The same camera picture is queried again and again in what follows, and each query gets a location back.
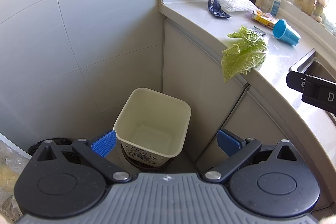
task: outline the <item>blue gripper pad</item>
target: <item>blue gripper pad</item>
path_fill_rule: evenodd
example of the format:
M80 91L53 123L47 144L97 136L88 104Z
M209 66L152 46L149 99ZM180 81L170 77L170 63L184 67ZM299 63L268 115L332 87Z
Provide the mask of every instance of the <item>blue gripper pad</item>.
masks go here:
M116 146L117 135L114 130L103 135L91 145L91 150L95 151L98 155L106 157L108 153Z
M245 146L245 141L228 130L220 129L217 132L217 144L231 157Z

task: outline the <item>trash can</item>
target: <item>trash can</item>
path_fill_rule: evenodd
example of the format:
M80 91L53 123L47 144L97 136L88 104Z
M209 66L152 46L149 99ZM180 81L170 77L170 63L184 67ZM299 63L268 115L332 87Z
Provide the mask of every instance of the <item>trash can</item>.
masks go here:
M190 115L186 102L139 88L128 98L113 129L128 157L159 167L181 152Z

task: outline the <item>gray ribbed plate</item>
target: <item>gray ribbed plate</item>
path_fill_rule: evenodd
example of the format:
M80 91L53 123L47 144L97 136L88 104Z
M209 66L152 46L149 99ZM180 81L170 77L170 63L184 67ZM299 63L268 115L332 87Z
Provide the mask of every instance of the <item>gray ribbed plate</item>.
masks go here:
M306 214L296 219L257 217L235 205L223 186L196 174L140 173L130 183L114 185L106 198L77 217L44 220L25 215L19 224L313 224Z

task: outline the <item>lettuce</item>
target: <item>lettuce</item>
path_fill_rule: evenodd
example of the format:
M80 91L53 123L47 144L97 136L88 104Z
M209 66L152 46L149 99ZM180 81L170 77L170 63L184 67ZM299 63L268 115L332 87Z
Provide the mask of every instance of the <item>lettuce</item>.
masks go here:
M227 36L241 40L223 51L221 65L224 82L228 82L239 73L246 75L252 68L262 64L268 53L263 37L245 26L241 26L239 32Z

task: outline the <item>metal screw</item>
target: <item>metal screw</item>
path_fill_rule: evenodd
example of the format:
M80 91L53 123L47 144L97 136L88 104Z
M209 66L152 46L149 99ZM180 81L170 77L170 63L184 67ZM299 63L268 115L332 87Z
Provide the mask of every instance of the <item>metal screw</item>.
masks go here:
M222 177L222 174L217 171L209 171L205 173L205 177L211 180L217 180Z
M116 172L113 174L113 178L115 180L127 180L129 178L129 174L127 172Z

